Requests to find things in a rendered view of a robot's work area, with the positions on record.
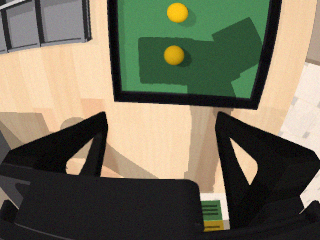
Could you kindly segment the yellow marble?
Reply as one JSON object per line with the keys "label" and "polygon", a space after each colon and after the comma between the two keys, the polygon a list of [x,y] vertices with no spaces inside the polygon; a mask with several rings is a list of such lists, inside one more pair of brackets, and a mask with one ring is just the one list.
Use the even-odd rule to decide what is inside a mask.
{"label": "yellow marble", "polygon": [[164,52],[164,58],[171,65],[178,65],[184,59],[184,52],[178,46],[170,46]]}
{"label": "yellow marble", "polygon": [[188,17],[188,9],[182,3],[173,3],[167,9],[168,18],[175,23],[181,23]]}

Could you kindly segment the green tray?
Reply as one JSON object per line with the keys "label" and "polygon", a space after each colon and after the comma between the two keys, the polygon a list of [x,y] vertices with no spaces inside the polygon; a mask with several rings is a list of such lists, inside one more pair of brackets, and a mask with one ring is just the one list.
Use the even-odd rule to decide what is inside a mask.
{"label": "green tray", "polygon": [[[182,3],[188,17],[172,22]],[[107,0],[114,102],[257,110],[282,0]],[[172,45],[184,60],[164,58]]]}

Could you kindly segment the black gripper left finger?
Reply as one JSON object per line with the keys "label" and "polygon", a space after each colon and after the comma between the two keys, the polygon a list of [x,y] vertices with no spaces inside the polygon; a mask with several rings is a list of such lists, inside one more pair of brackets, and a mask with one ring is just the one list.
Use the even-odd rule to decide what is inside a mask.
{"label": "black gripper left finger", "polygon": [[100,177],[107,135],[107,116],[102,111],[75,125],[10,150],[2,163],[67,174],[68,160],[94,137],[79,175]]}

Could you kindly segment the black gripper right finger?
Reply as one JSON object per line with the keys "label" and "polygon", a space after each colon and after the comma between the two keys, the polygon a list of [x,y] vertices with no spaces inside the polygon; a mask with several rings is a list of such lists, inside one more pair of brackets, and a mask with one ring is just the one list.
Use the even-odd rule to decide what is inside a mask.
{"label": "black gripper right finger", "polygon": [[[300,196],[320,170],[313,150],[222,111],[217,113],[215,133],[230,229],[246,227],[267,203]],[[230,138],[257,163],[251,185]]]}

